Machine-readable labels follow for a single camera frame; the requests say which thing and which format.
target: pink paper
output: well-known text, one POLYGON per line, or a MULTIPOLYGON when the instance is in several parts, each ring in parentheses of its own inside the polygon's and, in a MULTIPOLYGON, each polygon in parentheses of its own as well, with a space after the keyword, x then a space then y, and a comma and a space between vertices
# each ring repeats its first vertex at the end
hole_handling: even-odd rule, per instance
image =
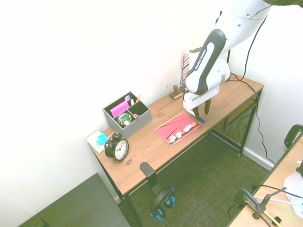
POLYGON ((129 108, 129 104, 127 101, 120 103, 119 105, 115 106, 113 109, 110 110, 113 117, 117 117, 119 114, 123 113, 125 110, 129 108))

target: black alarm clock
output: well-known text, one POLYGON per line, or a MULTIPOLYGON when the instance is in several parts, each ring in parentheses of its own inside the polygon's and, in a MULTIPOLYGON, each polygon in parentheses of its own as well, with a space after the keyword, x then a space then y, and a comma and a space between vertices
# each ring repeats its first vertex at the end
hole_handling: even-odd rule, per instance
POLYGON ((119 132, 114 132, 104 144, 105 155, 115 160, 122 161, 128 154, 129 145, 119 132))

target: black cable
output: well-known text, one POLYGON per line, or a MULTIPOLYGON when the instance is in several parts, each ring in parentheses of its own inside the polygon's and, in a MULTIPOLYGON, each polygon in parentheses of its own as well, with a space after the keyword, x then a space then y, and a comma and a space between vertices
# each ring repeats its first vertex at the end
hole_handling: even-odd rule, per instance
POLYGON ((229 50, 228 54, 227 54, 227 60, 226 60, 227 63, 229 63, 229 57, 230 57, 230 55, 231 55, 231 50, 229 50))
MULTIPOLYGON (((253 209, 250 205, 248 205, 247 203, 246 203, 246 205, 247 205, 249 208, 251 208, 254 212, 256 212, 255 209, 253 209)), ((268 223, 268 221, 266 221, 265 218, 262 217, 262 215, 260 215, 260 218, 262 218, 262 220, 263 220, 269 227, 272 227, 272 226, 268 223)))
MULTIPOLYGON (((251 85, 249 85, 247 82, 245 82, 245 81, 242 80, 244 77, 242 77, 241 79, 239 79, 239 78, 237 77, 236 74, 234 74, 234 73, 232 73, 232 72, 231 72, 231 74, 233 74, 233 75, 237 78, 237 80, 229 80, 229 81, 231 81, 231 82, 242 82, 242 83, 247 84, 247 85, 254 91, 254 93, 255 93, 256 96, 257 96, 257 99, 259 99, 259 96, 257 95, 257 92, 255 91, 255 89, 254 89, 251 85)), ((261 131, 260 131, 260 119, 259 119, 259 117, 258 117, 258 115, 257 115, 258 104, 259 104, 259 102, 257 102, 256 111, 255 111, 256 117, 257 117, 257 119, 258 119, 258 131, 259 131, 259 133, 261 134, 261 137, 262 137, 262 145, 263 145, 264 150, 265 150, 266 158, 267 158, 269 161, 271 161, 271 162, 275 165, 274 161, 272 161, 270 158, 267 157, 267 149, 266 149, 265 144, 264 144, 264 136, 263 136, 263 134, 262 134, 261 131)))
POLYGON ((229 220, 232 219, 232 218, 231 218, 231 214, 230 214, 231 209, 232 209, 233 207, 235 207, 235 206, 236 206, 236 204, 234 204, 233 206, 229 207, 229 209, 228 209, 228 217, 229 217, 229 220))
MULTIPOLYGON (((272 188, 272 189, 275 189, 275 190, 280 190, 280 189, 278 189, 278 188, 275 188, 275 187, 272 187, 272 186, 268 186, 268 185, 265 185, 265 184, 260 184, 260 185, 254 185, 254 184, 253 184, 251 187, 252 187, 252 192, 251 192, 251 193, 253 193, 253 192, 256 190, 256 188, 258 188, 258 187, 267 187, 267 188, 272 188)), ((295 195, 295 194, 286 192, 286 191, 284 191, 284 190, 283 190, 283 192, 286 193, 286 194, 292 195, 292 196, 294 196, 294 197, 303 199, 303 197, 301 197, 301 196, 298 196, 298 195, 295 195)))
POLYGON ((256 34, 255 34, 255 37, 254 37, 254 39, 253 39, 252 42, 251 42, 250 49, 248 50, 247 57, 246 57, 245 68, 244 68, 244 74, 243 74, 243 77, 241 78, 241 81, 242 81, 243 78, 245 77, 246 67, 247 67, 247 62, 248 62, 248 57, 249 57, 249 55, 250 55, 251 47, 252 47, 252 45, 253 45, 254 42, 255 42, 255 39, 256 39, 256 37, 257 37, 257 34, 258 34, 259 30, 261 29, 262 25, 263 25, 264 22, 266 21, 266 18, 267 18, 267 16, 265 17, 265 19, 263 20, 262 24, 261 24, 260 27, 258 28, 258 30, 257 30, 257 32, 256 32, 256 34))

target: blue sticky note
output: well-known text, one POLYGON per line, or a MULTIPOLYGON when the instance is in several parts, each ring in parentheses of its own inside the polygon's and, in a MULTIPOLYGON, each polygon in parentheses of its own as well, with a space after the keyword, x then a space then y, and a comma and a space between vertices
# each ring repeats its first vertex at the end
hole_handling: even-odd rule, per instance
POLYGON ((97 144, 101 145, 104 144, 106 141, 107 141, 107 136, 104 133, 102 133, 101 135, 98 136, 97 144))

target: marker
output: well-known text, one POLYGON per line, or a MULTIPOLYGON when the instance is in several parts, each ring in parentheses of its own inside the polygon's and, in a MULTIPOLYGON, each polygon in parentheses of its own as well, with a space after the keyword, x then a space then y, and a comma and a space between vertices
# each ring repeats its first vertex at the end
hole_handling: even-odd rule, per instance
POLYGON ((202 121, 203 123, 205 123, 205 120, 202 117, 199 117, 200 121, 202 121))
POLYGON ((141 96, 141 95, 139 95, 139 97, 137 98, 137 101, 136 101, 136 102, 138 102, 138 101, 139 101, 139 99, 140 99, 140 96, 141 96))

